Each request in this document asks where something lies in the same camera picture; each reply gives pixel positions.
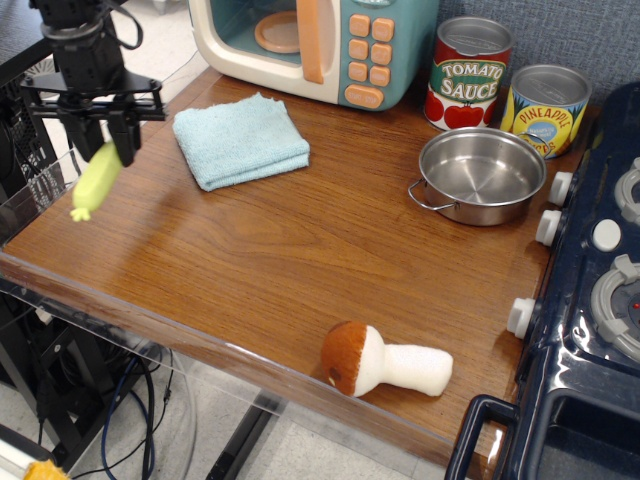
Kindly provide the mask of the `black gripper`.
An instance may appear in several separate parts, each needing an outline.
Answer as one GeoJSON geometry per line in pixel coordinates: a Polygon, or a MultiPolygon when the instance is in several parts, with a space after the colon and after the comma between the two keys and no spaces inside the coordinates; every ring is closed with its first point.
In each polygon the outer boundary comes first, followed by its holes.
{"type": "Polygon", "coordinates": [[[100,122],[108,130],[123,167],[129,167],[141,147],[139,120],[162,121],[162,84],[128,71],[111,29],[46,29],[58,70],[27,76],[23,95],[33,113],[59,115],[81,157],[90,162],[104,144],[100,122]]]}

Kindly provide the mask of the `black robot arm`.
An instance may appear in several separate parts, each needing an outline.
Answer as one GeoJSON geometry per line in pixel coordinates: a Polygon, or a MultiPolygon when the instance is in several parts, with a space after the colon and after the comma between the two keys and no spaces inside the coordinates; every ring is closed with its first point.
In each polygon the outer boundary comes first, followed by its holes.
{"type": "Polygon", "coordinates": [[[104,144],[100,123],[107,128],[124,167],[141,148],[140,123],[163,121],[165,106],[160,81],[133,73],[122,51],[138,48],[117,36],[111,13],[129,13],[118,1],[31,1],[39,11],[41,31],[51,47],[58,70],[27,76],[21,83],[30,115],[59,120],[86,161],[104,144]]]}

